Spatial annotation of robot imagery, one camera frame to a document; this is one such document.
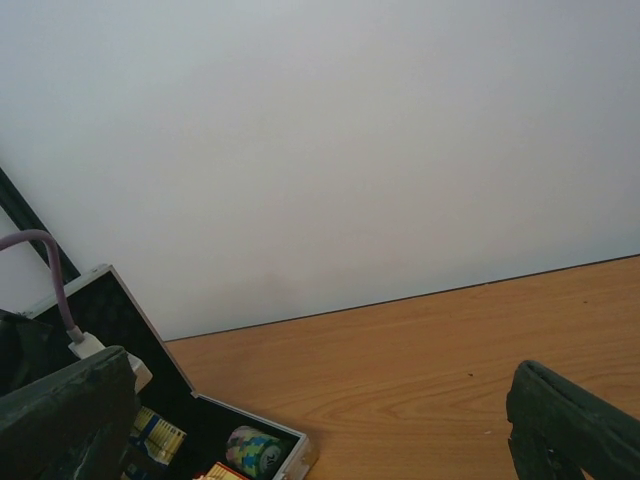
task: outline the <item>white wall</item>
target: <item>white wall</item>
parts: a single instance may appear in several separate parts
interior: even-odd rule
[[[7,2],[0,161],[165,338],[632,254],[638,18],[637,0]]]

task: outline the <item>dark green object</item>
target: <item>dark green object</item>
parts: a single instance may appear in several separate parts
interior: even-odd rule
[[[49,373],[51,331],[50,325],[0,309],[0,396]]]
[[[0,398],[0,468],[11,480],[114,480],[136,414],[122,347]]]
[[[640,422],[537,362],[518,366],[507,417],[520,480],[640,478]]]

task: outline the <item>case lid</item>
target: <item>case lid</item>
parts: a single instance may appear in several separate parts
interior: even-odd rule
[[[111,265],[100,265],[65,286],[69,308],[82,331],[91,332],[105,346],[122,345],[128,352],[142,359],[153,379],[140,396],[164,399],[167,410],[173,402],[191,396],[193,386],[165,348],[157,332],[137,304],[124,282]],[[54,295],[33,305],[24,312],[53,327],[48,343],[48,361],[56,371],[77,360],[67,348],[70,343]]]

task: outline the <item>wooden desk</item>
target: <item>wooden desk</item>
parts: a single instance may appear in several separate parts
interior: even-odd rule
[[[640,416],[640,257],[169,345],[196,388],[311,433],[310,479],[514,479],[536,359]]]

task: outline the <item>black foam lining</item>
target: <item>black foam lining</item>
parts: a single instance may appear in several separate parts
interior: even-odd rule
[[[122,345],[142,359],[153,373],[153,380],[140,393],[141,404],[187,433],[163,478],[190,480],[196,473],[208,471],[215,462],[226,463],[226,441],[231,432],[242,425],[281,439],[285,445],[281,462],[299,440],[294,434],[224,405],[194,398],[161,341],[112,271],[105,270],[104,274],[69,295],[68,299],[73,317],[83,331],[91,332],[105,345]],[[51,372],[76,361],[67,348],[69,337],[57,306],[48,308],[35,318],[53,327],[47,344]],[[259,480],[271,478],[269,475]]]

